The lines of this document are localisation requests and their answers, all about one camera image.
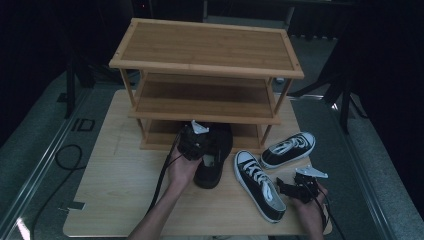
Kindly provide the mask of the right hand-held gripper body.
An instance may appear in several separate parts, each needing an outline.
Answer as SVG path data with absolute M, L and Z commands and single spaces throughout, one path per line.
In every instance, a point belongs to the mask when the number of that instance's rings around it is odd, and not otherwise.
M 311 165 L 295 169 L 295 197 L 303 203 L 310 202 L 319 194 L 317 184 L 318 178 L 328 178 L 328 174 L 324 173 Z

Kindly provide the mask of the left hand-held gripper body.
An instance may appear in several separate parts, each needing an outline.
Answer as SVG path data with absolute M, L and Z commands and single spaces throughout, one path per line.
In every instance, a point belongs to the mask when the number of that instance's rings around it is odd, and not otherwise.
M 187 160 L 198 160 L 205 154 L 208 147 L 209 128 L 195 120 L 192 120 L 189 124 L 192 125 L 192 131 L 185 134 L 180 132 L 177 149 Z

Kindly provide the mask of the black and white canvas sneaker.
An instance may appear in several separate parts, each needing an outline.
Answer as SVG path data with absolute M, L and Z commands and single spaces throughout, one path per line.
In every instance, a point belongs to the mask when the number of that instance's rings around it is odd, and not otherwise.
M 286 163 L 307 157 L 316 144 L 309 132 L 299 132 L 286 140 L 268 147 L 260 157 L 260 163 L 267 169 L 280 167 Z
M 263 218 L 270 223 L 280 222 L 286 205 L 256 157 L 249 151 L 239 151 L 234 157 L 234 174 Z

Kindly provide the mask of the three-tier wooden shoe rack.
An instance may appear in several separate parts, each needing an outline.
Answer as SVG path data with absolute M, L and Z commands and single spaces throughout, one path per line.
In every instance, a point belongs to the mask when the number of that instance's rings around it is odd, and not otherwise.
M 272 82 L 304 76 L 283 29 L 132 19 L 110 67 L 137 70 L 126 88 L 141 146 L 165 150 L 183 123 L 228 123 L 234 150 L 261 152 L 282 122 L 284 94 Z

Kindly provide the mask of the person's right hand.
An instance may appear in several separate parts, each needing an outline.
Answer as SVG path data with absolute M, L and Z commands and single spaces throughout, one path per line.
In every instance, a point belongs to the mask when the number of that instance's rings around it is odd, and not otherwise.
M 321 221 L 323 214 L 323 206 L 328 190 L 322 185 L 318 184 L 318 196 L 315 200 L 308 203 L 303 203 L 298 199 L 292 199 L 300 220 Z

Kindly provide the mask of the person's left hand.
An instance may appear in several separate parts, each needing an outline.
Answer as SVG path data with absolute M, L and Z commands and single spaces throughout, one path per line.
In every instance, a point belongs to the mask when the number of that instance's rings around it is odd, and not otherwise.
M 168 189 L 173 194 L 181 195 L 193 180 L 201 160 L 187 160 L 179 152 L 173 152 L 171 160 L 168 166 Z

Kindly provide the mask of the black tripod stand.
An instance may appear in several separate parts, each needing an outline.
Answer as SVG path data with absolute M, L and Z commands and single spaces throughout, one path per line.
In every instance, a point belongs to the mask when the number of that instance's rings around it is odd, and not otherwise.
M 349 133 L 348 130 L 348 115 L 350 102 L 353 101 L 351 97 L 354 85 L 354 73 L 352 70 L 329 70 L 324 68 L 319 74 L 318 79 L 295 92 L 290 92 L 290 97 L 302 97 L 314 89 L 328 84 L 323 100 L 327 104 L 335 104 L 339 97 L 342 97 L 339 124 L 345 134 Z

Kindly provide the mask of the black equipment stand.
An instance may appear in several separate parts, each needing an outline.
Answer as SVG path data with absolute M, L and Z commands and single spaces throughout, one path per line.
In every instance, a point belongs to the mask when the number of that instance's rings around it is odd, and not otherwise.
M 75 78 L 78 78 L 84 88 L 94 86 L 95 80 L 91 74 L 89 64 L 82 56 L 73 56 L 69 59 L 66 68 L 66 114 L 68 119 L 75 108 Z

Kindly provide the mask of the grey tape piece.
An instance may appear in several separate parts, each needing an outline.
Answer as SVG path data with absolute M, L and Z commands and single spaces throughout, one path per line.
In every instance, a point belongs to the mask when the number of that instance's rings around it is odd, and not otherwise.
M 83 202 L 71 201 L 71 202 L 63 202 L 60 205 L 60 209 L 64 211 L 69 210 L 83 210 L 85 204 Z

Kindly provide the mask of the metal floor rail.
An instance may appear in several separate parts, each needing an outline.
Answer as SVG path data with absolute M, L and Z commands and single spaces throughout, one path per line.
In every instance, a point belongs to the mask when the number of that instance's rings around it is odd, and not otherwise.
M 80 107 L 91 94 L 83 89 L 67 108 L 55 91 L 45 92 L 17 130 L 0 147 L 0 240 L 6 240 L 48 171 Z
M 350 135 L 347 134 L 346 131 L 341 127 L 340 117 L 342 108 L 338 107 L 336 103 L 330 103 L 329 110 L 332 114 L 333 122 L 336 124 L 336 130 L 341 135 L 342 142 L 347 147 L 347 153 L 350 156 L 350 165 L 353 171 L 353 175 L 355 176 L 355 180 L 361 190 L 362 197 L 367 205 L 374 225 L 376 226 L 380 240 L 395 240 L 393 231 L 387 221 L 381 204 L 377 199 L 377 195 L 371 185 L 370 179 L 365 171 L 363 162 L 357 152 L 357 149 L 354 146 Z

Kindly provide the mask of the grey metal frame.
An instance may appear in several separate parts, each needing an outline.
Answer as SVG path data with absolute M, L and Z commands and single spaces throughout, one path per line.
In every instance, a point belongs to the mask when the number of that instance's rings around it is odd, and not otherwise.
M 206 23 L 287 30 L 294 11 L 286 0 L 203 0 Z

